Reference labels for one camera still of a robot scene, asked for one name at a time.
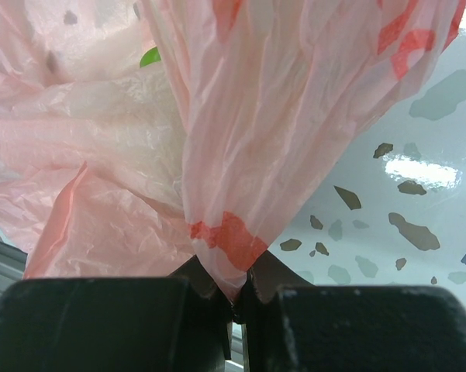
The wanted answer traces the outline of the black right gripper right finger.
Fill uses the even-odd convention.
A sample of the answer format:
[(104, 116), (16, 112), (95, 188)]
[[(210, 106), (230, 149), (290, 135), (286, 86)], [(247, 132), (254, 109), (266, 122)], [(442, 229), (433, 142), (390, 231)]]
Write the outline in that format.
[(466, 310), (444, 288), (314, 285), (264, 253), (240, 320), (249, 371), (466, 371)]

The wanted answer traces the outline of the green toy apple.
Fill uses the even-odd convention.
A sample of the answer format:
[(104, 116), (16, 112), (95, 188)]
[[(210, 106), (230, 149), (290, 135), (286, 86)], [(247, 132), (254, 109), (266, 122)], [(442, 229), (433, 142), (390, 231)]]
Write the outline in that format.
[(161, 61), (161, 56), (157, 47), (148, 50), (140, 59), (140, 68)]

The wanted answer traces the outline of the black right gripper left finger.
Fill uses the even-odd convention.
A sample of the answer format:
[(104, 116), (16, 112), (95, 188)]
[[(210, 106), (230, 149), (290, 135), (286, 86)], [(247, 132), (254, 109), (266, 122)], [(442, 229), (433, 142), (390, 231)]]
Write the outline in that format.
[(166, 277), (34, 279), (0, 298), (0, 371), (223, 371), (230, 305), (197, 258)]

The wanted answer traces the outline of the pink plastic bag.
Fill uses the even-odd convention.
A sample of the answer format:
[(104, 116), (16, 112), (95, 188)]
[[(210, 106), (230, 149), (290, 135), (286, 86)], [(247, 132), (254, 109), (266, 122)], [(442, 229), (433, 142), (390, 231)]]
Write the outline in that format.
[(235, 298), (350, 143), (425, 84), (465, 8), (0, 1), (0, 229), (25, 278), (197, 256)]

